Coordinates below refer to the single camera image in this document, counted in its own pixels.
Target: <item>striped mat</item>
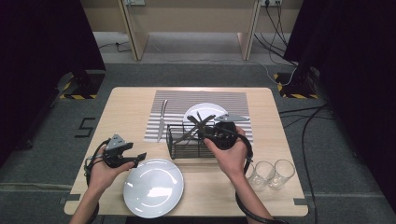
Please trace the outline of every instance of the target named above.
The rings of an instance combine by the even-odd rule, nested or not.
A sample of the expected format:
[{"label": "striped mat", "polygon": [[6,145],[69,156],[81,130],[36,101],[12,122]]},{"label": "striped mat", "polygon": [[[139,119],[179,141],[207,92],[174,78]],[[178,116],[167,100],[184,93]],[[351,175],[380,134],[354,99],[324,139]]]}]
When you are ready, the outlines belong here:
[{"label": "striped mat", "polygon": [[[186,111],[201,103],[219,105],[229,114],[249,118],[248,100],[244,92],[156,91],[144,137],[146,142],[157,142],[163,100],[168,100],[163,117],[165,129],[167,124],[182,125]],[[253,144],[250,121],[236,122],[235,124],[245,130],[247,139]],[[166,130],[163,132],[160,142],[166,142]]]}]

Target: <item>drinking glass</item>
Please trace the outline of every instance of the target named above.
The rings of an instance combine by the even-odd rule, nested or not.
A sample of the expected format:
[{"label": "drinking glass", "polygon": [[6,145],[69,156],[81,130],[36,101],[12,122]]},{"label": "drinking glass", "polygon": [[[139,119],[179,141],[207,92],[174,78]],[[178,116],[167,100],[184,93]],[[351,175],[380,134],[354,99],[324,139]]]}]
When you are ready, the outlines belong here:
[{"label": "drinking glass", "polygon": [[275,163],[275,176],[268,184],[271,189],[282,189],[292,176],[294,176],[296,170],[294,165],[287,160],[279,160]]},{"label": "drinking glass", "polygon": [[273,164],[268,161],[259,161],[254,167],[253,174],[248,179],[248,182],[255,191],[263,191],[274,175]]}]

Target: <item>wrist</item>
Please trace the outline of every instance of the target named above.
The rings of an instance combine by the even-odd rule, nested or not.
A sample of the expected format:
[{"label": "wrist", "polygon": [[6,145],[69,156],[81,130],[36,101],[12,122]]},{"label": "wrist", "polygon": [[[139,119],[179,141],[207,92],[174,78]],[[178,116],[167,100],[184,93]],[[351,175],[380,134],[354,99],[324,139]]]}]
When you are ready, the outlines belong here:
[{"label": "wrist", "polygon": [[85,194],[87,194],[87,196],[90,198],[99,199],[104,192],[105,191],[103,189],[94,188],[93,186],[88,186],[88,189],[87,191],[85,191]]},{"label": "wrist", "polygon": [[247,180],[244,173],[228,175],[228,178],[234,186]]}]

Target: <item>wall socket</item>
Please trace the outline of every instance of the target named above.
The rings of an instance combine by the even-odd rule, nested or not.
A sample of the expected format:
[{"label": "wall socket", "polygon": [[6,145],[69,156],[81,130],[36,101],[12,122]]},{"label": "wall socket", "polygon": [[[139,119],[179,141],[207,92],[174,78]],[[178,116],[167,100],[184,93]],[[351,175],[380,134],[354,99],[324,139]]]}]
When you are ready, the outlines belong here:
[{"label": "wall socket", "polygon": [[[282,6],[282,0],[269,0],[269,2],[268,7]],[[262,6],[265,7],[265,0],[262,0]]]},{"label": "wall socket", "polygon": [[124,0],[125,6],[144,6],[145,0]]}]

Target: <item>dish rack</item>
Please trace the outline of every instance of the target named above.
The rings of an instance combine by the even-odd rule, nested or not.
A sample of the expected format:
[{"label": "dish rack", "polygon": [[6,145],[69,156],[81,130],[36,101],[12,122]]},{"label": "dish rack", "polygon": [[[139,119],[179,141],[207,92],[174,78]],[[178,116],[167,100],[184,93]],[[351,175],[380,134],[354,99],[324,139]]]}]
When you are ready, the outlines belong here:
[{"label": "dish rack", "polygon": [[[213,127],[215,123],[208,122],[206,126]],[[174,159],[214,158],[213,153],[207,148],[204,139],[193,133],[191,137],[176,143],[185,133],[194,128],[193,124],[168,124],[166,131],[166,144],[169,155]]]}]

